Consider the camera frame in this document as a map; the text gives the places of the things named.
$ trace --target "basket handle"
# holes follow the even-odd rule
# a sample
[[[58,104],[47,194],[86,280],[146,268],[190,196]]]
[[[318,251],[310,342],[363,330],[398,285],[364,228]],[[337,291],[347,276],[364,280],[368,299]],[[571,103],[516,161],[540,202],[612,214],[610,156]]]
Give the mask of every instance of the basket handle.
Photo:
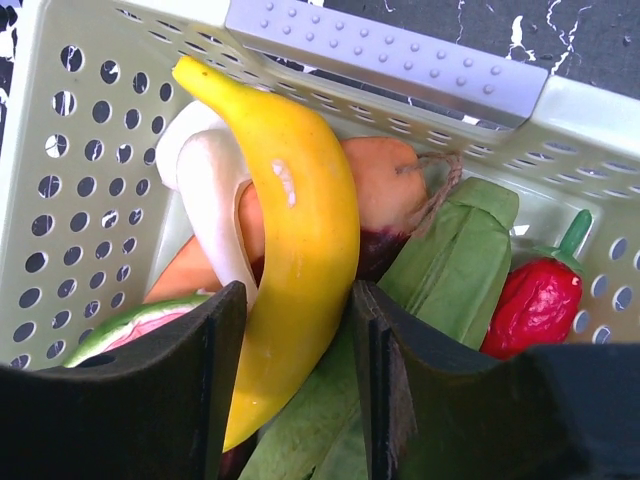
[[[245,47],[516,128],[547,70],[296,0],[231,0]]]

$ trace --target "black table surface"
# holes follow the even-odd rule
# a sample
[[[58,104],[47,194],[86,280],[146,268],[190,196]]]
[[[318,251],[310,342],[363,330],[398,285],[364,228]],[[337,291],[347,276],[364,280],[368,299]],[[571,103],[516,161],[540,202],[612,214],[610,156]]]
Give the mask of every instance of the black table surface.
[[[306,1],[640,99],[639,0]],[[0,0],[0,146],[22,3]]]

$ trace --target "red chili pepper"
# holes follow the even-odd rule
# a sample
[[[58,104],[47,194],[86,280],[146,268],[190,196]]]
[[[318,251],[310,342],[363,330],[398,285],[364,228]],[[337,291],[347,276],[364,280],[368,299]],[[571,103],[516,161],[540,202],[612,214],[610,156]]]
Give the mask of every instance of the red chili pepper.
[[[581,211],[558,248],[509,273],[480,351],[506,360],[532,345],[562,343],[582,299],[580,264],[573,253],[591,226]]]

